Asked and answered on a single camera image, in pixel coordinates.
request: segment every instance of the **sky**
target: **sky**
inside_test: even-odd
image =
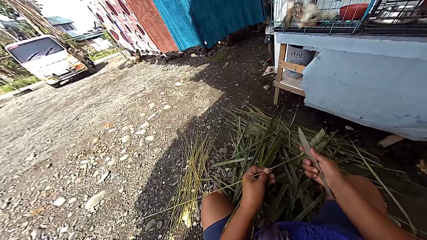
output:
[[[42,5],[41,13],[45,17],[59,16],[73,21],[73,25],[83,34],[94,27],[97,18],[81,0],[37,0]],[[0,20],[8,21],[0,15]]]

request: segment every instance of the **white bucket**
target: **white bucket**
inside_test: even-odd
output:
[[[311,62],[311,60],[313,60],[315,53],[315,51],[302,49],[302,46],[288,44],[288,54],[286,57],[286,61],[307,66]],[[302,77],[302,73],[297,73],[287,69],[285,71],[285,74],[286,76],[292,78]]]

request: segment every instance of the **knife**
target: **knife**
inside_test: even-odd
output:
[[[324,187],[325,187],[326,192],[327,192],[330,196],[333,196],[333,195],[332,195],[332,191],[330,190],[330,188],[329,188],[329,186],[328,186],[328,184],[327,184],[327,182],[326,182],[325,176],[323,176],[322,170],[320,169],[319,163],[318,163],[318,162],[317,162],[317,160],[314,158],[314,156],[313,156],[313,155],[311,155],[311,152],[310,152],[310,148],[311,148],[311,147],[310,147],[310,144],[308,144],[308,141],[307,141],[307,139],[305,138],[304,133],[302,132],[301,128],[298,128],[298,133],[299,133],[299,139],[300,139],[300,141],[301,141],[301,145],[302,145],[302,147],[304,148],[305,155],[307,155],[307,158],[311,161],[311,164],[312,164],[315,168],[317,168],[317,170],[319,170],[319,173],[318,173],[317,175],[318,175],[318,176],[320,177],[320,179],[322,180],[322,182],[323,182],[323,185],[324,185]]]

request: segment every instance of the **hand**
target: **hand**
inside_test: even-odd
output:
[[[275,183],[274,174],[265,167],[252,166],[243,175],[242,201],[240,207],[255,216],[264,199],[265,186]]]
[[[322,170],[323,176],[325,176],[326,182],[328,186],[331,187],[337,181],[341,181],[344,179],[342,175],[341,169],[336,165],[336,163],[323,156],[320,153],[316,153],[314,148],[310,149],[311,155],[319,162],[320,169]],[[305,169],[305,175],[309,178],[313,178],[316,182],[323,186],[323,182],[320,177],[317,175],[319,170],[312,166],[311,161],[309,159],[303,160],[303,167]]]

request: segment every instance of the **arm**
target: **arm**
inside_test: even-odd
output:
[[[331,188],[338,205],[366,240],[417,239],[365,201],[356,189],[345,180],[334,161],[316,153],[313,148],[311,149],[311,154],[319,162],[326,182]],[[322,181],[317,176],[319,171],[311,166],[311,162],[307,159],[304,160],[304,169],[308,177],[322,184]]]
[[[230,223],[226,226],[221,240],[243,240],[248,239],[248,233],[252,230],[252,225],[258,210],[264,199],[266,184],[273,184],[274,175],[270,174],[270,169],[252,166],[243,175],[242,200]]]

